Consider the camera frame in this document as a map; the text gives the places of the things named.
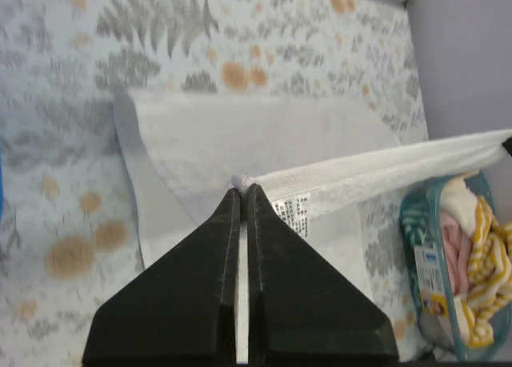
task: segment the white label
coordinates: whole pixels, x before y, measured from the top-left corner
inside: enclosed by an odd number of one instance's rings
[[[416,270],[418,271],[418,284],[421,291],[444,295],[441,268],[439,267],[438,252],[416,245],[414,247]]]
[[[274,201],[272,205],[276,214],[291,227],[300,237],[306,239],[310,227],[308,220],[308,205],[310,203],[310,195],[304,193],[295,195],[281,201]]]

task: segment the pink cloth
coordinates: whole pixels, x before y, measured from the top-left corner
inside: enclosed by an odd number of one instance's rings
[[[470,237],[462,231],[458,222],[446,211],[441,210],[439,219],[451,289],[454,295],[466,293],[471,287],[467,277],[467,262],[473,243]]]

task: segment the yellow striped cloth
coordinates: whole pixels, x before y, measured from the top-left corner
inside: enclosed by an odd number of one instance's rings
[[[484,197],[478,197],[476,230],[468,261],[468,278],[475,287],[462,301],[469,330],[469,347],[494,341],[489,320],[512,301],[512,223],[499,225]]]

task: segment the label on basket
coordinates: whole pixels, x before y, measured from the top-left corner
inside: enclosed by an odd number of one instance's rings
[[[306,239],[310,231],[308,220],[309,202],[310,195],[308,193],[272,202],[276,214],[302,239]]]
[[[448,308],[446,307],[438,251],[435,248],[430,249],[416,245],[414,258],[423,310],[433,315],[447,316]]]

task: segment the floral tablecloth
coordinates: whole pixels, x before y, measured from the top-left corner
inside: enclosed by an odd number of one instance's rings
[[[0,365],[79,365],[95,310],[142,271],[111,91],[366,99],[427,139],[403,9],[370,0],[0,0]],[[399,194],[362,204],[366,260],[401,353],[424,346]]]

